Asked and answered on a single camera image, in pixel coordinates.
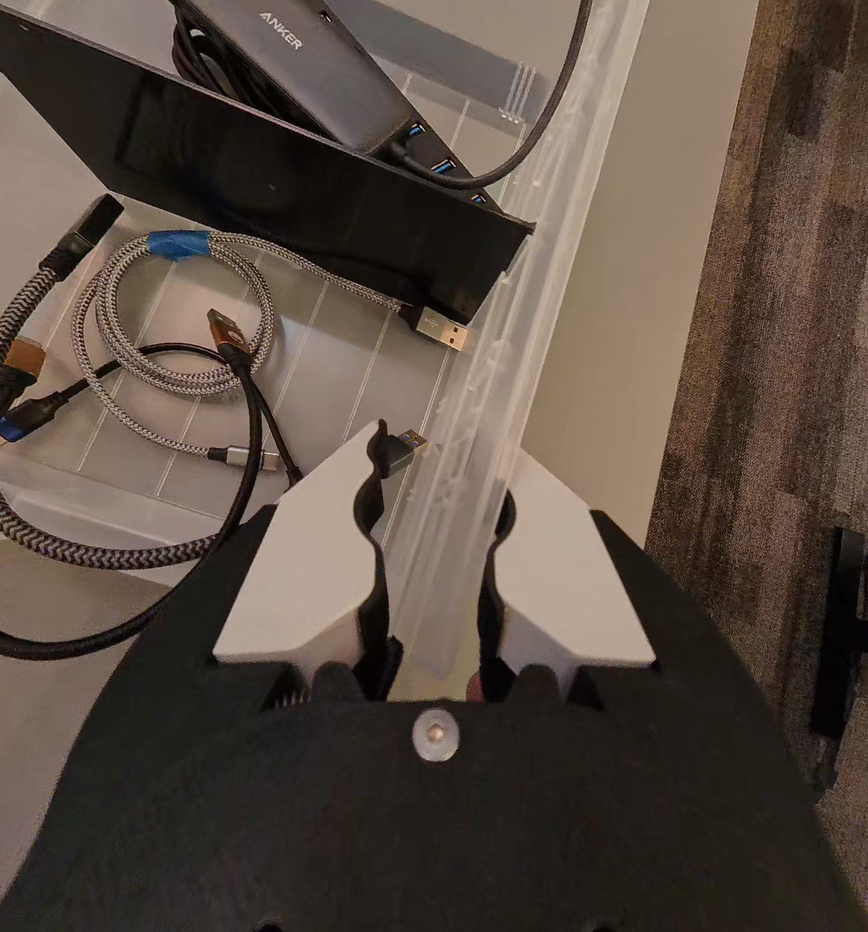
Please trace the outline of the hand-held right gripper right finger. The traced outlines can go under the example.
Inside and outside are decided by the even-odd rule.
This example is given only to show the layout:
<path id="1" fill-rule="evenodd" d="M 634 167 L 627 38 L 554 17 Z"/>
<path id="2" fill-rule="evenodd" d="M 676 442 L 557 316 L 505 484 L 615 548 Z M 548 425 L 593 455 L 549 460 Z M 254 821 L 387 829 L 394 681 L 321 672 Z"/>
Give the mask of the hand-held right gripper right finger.
<path id="1" fill-rule="evenodd" d="M 568 696 L 582 667 L 656 661 L 590 507 L 525 452 L 487 552 L 477 631 L 486 701 L 502 701 L 529 666 Z"/>

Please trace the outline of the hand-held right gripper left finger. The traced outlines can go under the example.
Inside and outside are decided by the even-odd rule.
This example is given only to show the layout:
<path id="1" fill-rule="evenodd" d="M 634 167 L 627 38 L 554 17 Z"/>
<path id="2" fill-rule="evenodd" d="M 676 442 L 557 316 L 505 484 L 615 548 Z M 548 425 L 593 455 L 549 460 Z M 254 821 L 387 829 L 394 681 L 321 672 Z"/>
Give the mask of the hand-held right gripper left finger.
<path id="1" fill-rule="evenodd" d="M 388 427 L 370 422 L 278 500 L 214 646 L 222 663 L 279 662 L 306 682 L 348 666 L 387 698 L 403 648 L 389 632 L 384 558 Z"/>

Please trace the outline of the clear plastic bin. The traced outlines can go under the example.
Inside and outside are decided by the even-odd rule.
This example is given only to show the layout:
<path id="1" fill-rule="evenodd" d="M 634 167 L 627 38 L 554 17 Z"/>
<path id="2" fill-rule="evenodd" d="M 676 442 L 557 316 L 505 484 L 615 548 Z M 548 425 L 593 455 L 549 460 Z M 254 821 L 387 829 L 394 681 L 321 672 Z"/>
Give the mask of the clear plastic bin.
<path id="1" fill-rule="evenodd" d="M 39 105 L 52 86 L 60 117 L 115 116 L 126 92 L 96 89 L 100 65 L 136 64 L 162 93 L 177 90 L 168 57 L 167 2 L 0 2 L 0 312 L 40 257 L 102 188 L 125 212 L 97 250 L 30 321 L 50 349 L 38 392 L 81 377 L 70 347 L 71 306 L 119 244 L 153 230 L 224 227 L 181 195 L 139 194 L 91 168 Z M 394 635 L 431 675 L 453 666 L 463 612 L 484 564 L 551 334 L 603 166 L 649 2 L 593 2 L 580 63 L 534 151 L 490 189 L 500 208 L 534 226 L 512 258 L 499 250 L 510 224 L 475 232 L 465 213 L 455 237 L 434 233 L 433 208 L 414 195 L 413 222 L 393 217 L 395 246 L 432 246 L 445 272 L 502 259 L 491 290 L 473 296 L 470 340 L 451 351 L 410 333 L 386 311 L 281 258 L 251 262 L 279 315 L 257 373 L 303 471 L 370 421 L 413 427 L 431 449 L 385 493 L 381 534 Z M 330 12 L 407 93 L 468 168 L 508 157 L 559 71 L 578 2 L 331 2 Z M 237 468 L 163 449 L 102 412 L 92 392 L 30 437 L 0 446 L 0 486 L 23 519 L 55 536 L 114 549 L 204 537 L 234 495 Z"/>

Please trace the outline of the grey slim usb hub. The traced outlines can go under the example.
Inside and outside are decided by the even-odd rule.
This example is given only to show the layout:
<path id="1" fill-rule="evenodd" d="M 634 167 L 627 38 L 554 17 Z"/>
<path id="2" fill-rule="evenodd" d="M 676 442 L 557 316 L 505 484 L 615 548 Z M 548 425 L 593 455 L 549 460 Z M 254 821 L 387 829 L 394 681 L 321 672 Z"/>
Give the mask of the grey slim usb hub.
<path id="1" fill-rule="evenodd" d="M 398 165 L 470 173 L 324 2 L 172 1 L 172 60 L 195 85 Z"/>

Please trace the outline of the black divider panel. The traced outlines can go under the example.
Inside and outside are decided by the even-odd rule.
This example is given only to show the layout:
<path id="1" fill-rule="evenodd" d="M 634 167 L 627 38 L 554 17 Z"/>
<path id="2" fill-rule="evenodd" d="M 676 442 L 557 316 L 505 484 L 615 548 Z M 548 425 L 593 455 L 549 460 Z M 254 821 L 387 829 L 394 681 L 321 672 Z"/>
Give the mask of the black divider panel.
<path id="1" fill-rule="evenodd" d="M 461 323 L 534 232 L 1 4 L 0 74 L 111 192 Z"/>

